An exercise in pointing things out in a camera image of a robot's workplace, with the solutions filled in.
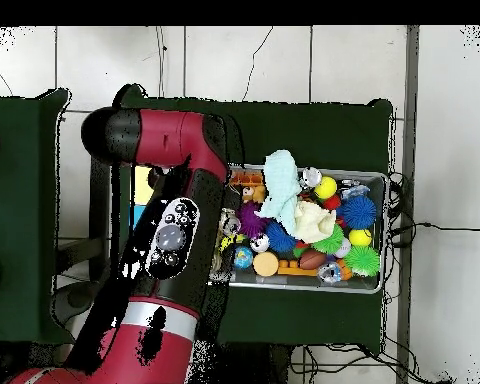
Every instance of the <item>teal object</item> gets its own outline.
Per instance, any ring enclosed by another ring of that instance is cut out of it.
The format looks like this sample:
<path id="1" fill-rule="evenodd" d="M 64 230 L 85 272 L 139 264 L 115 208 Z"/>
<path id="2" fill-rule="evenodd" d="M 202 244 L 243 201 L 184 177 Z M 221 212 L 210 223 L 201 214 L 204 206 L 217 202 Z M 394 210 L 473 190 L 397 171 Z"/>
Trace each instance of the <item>teal object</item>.
<path id="1" fill-rule="evenodd" d="M 144 209 L 146 209 L 146 206 L 144 205 L 135 205 L 133 207 L 133 228 L 137 226 L 137 222 L 139 222 L 140 216 L 142 215 L 142 212 L 144 212 Z M 128 224 L 130 224 L 130 215 L 128 211 Z"/>
<path id="2" fill-rule="evenodd" d="M 263 202 L 256 215 L 262 218 L 275 218 L 286 232 L 293 236 L 297 194 L 302 188 L 298 183 L 297 166 L 291 153 L 288 150 L 278 150 L 267 156 L 263 175 L 270 196 Z"/>
<path id="3" fill-rule="evenodd" d="M 237 247 L 235 251 L 235 267 L 240 269 L 249 268 L 252 265 L 253 256 L 251 249 L 245 246 Z"/>

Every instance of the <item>table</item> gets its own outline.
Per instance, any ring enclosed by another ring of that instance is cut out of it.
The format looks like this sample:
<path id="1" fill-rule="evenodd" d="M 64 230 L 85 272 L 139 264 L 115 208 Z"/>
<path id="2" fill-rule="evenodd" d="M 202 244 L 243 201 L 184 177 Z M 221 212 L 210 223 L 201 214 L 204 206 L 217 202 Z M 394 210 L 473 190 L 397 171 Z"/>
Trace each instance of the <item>table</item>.
<path id="1" fill-rule="evenodd" d="M 388 172 L 392 106 L 387 100 L 347 105 L 163 99 L 146 97 L 134 84 L 123 87 L 116 102 L 130 108 L 220 115 L 226 123 L 230 163 L 263 164 L 265 156 L 288 149 L 301 167 Z M 244 151 L 239 148 L 239 139 Z M 121 221 L 127 225 L 127 219 Z M 220 296 L 210 288 L 205 305 L 220 302 Z M 381 292 L 290 293 L 231 287 L 218 340 L 290 345 L 360 343 L 378 353 L 381 302 Z"/>

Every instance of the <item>white cloth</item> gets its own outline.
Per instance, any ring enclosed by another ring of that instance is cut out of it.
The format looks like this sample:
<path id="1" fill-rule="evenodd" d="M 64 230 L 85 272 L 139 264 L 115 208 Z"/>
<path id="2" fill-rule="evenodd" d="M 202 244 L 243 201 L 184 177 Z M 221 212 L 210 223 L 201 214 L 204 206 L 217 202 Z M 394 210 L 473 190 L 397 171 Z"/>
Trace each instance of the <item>white cloth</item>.
<path id="1" fill-rule="evenodd" d="M 336 211 L 322 209 L 316 203 L 299 201 L 295 208 L 295 238 L 316 243 L 332 235 Z"/>

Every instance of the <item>blue spiky ball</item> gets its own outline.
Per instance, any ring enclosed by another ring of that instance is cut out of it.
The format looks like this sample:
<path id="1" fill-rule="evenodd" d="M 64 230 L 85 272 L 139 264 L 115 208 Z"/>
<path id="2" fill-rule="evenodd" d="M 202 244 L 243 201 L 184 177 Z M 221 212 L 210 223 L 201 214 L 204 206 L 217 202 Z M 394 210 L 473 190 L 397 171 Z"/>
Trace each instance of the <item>blue spiky ball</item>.
<path id="1" fill-rule="evenodd" d="M 268 236 L 270 248 L 278 253 L 289 252 L 297 244 L 297 240 L 289 236 L 276 221 L 269 222 L 265 234 Z"/>
<path id="2" fill-rule="evenodd" d="M 343 206 L 343 219 L 354 230 L 370 227 L 377 215 L 375 203 L 366 196 L 352 197 Z"/>

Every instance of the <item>yellow ball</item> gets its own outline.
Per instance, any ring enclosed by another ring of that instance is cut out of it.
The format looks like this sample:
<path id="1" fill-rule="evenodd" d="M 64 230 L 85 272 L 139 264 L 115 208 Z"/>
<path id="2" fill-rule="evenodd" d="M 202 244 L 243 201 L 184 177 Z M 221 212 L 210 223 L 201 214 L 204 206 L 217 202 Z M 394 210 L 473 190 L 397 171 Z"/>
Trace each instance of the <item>yellow ball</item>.
<path id="1" fill-rule="evenodd" d="M 332 197 L 336 193 L 336 181 L 331 177 L 322 177 L 322 182 L 315 187 L 315 194 L 322 200 Z"/>
<path id="2" fill-rule="evenodd" d="M 372 235 L 368 230 L 352 230 L 348 239 L 353 246 L 369 246 L 372 242 Z"/>

